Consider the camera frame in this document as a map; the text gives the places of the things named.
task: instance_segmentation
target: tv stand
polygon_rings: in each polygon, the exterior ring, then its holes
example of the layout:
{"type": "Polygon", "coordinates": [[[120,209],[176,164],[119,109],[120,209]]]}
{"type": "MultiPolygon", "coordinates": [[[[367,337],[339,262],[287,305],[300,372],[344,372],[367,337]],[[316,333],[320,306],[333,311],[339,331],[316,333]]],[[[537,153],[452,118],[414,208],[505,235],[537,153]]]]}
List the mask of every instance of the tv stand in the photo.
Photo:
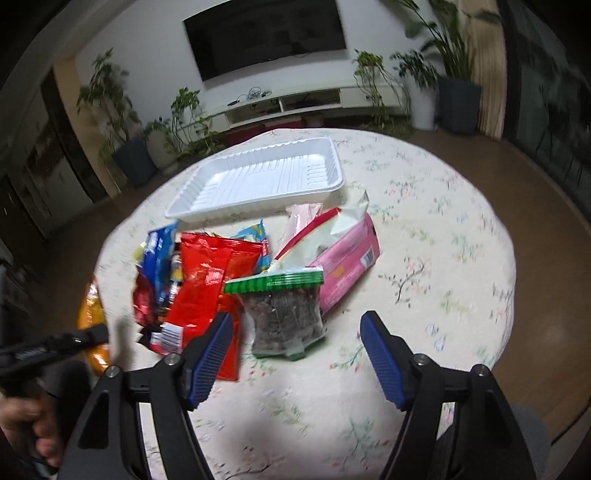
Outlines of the tv stand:
{"type": "MultiPolygon", "coordinates": [[[[404,107],[401,102],[404,102],[405,96],[401,86],[396,85],[395,88],[396,92],[388,84],[378,85],[385,106],[398,111],[404,107]]],[[[211,129],[222,133],[282,116],[339,109],[343,111],[342,116],[346,116],[345,110],[353,113],[352,109],[371,106],[371,100],[354,83],[340,86],[318,84],[273,92],[264,98],[240,101],[206,113],[212,118],[211,129]]],[[[194,136],[196,140],[199,138],[198,125],[189,125],[186,128],[192,130],[191,137],[194,136]]]]}

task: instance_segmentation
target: round table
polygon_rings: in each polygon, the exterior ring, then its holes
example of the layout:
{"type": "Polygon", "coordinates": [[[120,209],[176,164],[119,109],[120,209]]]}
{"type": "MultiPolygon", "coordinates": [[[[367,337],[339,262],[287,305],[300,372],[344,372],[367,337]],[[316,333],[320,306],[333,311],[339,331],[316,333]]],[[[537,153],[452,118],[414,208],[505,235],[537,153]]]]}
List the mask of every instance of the round table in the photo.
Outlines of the round table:
{"type": "MultiPolygon", "coordinates": [[[[359,339],[367,310],[376,310],[413,351],[451,368],[492,367],[511,333],[515,258],[509,235],[482,193],[429,152],[370,132],[281,129],[221,154],[314,137],[335,142],[347,189],[367,190],[381,256],[329,313],[326,341],[308,357],[257,359],[249,352],[252,332],[243,333],[240,380],[216,381],[209,399],[190,414],[219,479],[242,473],[377,477],[404,415],[384,399],[359,339]]],[[[170,223],[164,211],[198,167],[144,201],[101,252],[96,277],[113,360],[126,369],[159,360],[135,343],[133,252],[148,230],[170,223]]],[[[230,236],[258,220],[232,218],[206,226],[230,236]]],[[[265,218],[272,252],[277,253],[286,222],[286,214],[265,218]]],[[[451,410],[443,409],[440,431],[450,424],[451,410]]],[[[142,406],[142,426],[154,479],[165,479],[149,406],[142,406]]]]}

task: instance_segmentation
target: red snack bag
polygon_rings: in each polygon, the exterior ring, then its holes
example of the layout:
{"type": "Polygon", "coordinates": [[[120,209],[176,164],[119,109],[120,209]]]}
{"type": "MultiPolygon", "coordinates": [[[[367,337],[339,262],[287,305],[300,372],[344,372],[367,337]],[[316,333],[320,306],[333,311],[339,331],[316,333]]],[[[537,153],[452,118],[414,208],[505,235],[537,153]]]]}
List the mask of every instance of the red snack bag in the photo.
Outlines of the red snack bag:
{"type": "Polygon", "coordinates": [[[181,245],[183,285],[170,307],[162,331],[152,335],[150,348],[162,353],[180,352],[202,335],[217,312],[223,276],[232,255],[229,248],[207,244],[181,245]]]}
{"type": "MultiPolygon", "coordinates": [[[[246,242],[243,240],[234,240],[229,238],[207,236],[201,233],[183,233],[181,236],[181,260],[183,262],[183,275],[185,275],[185,259],[183,247],[187,250],[192,247],[207,245],[214,251],[230,248],[232,255],[226,266],[223,276],[223,282],[233,280],[234,278],[248,277],[255,271],[256,263],[263,251],[263,245],[260,243],[246,242]]],[[[239,339],[240,339],[240,312],[242,305],[232,295],[221,293],[217,295],[217,312],[229,313],[234,325],[234,336],[230,343],[230,348],[226,358],[222,362],[218,378],[223,380],[238,380],[239,370],[239,339]]]]}
{"type": "Polygon", "coordinates": [[[135,279],[133,299],[135,321],[142,327],[153,325],[158,319],[155,310],[154,289],[140,267],[138,267],[138,276],[135,279]]]}

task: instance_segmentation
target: white plastic tray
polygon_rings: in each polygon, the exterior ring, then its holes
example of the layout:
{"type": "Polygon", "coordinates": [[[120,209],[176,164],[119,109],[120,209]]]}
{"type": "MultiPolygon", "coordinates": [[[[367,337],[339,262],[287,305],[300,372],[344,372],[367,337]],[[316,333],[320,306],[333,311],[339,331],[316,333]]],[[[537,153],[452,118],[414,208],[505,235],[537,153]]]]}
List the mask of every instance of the white plastic tray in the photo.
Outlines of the white plastic tray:
{"type": "Polygon", "coordinates": [[[204,160],[165,216],[195,222],[322,203],[345,183],[330,138],[310,138],[204,160]]]}

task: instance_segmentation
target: dark blue planter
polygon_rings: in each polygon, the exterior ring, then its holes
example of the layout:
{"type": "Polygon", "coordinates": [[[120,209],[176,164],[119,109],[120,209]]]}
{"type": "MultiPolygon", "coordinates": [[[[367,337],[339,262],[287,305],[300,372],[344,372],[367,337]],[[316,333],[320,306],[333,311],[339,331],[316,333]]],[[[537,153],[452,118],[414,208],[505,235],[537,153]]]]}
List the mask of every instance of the dark blue planter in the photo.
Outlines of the dark blue planter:
{"type": "Polygon", "coordinates": [[[455,134],[476,132],[481,91],[476,83],[439,77],[442,127],[455,134]]]}
{"type": "Polygon", "coordinates": [[[113,160],[133,187],[141,187],[147,183],[158,170],[140,137],[132,138],[119,147],[113,154],[113,160]]]}

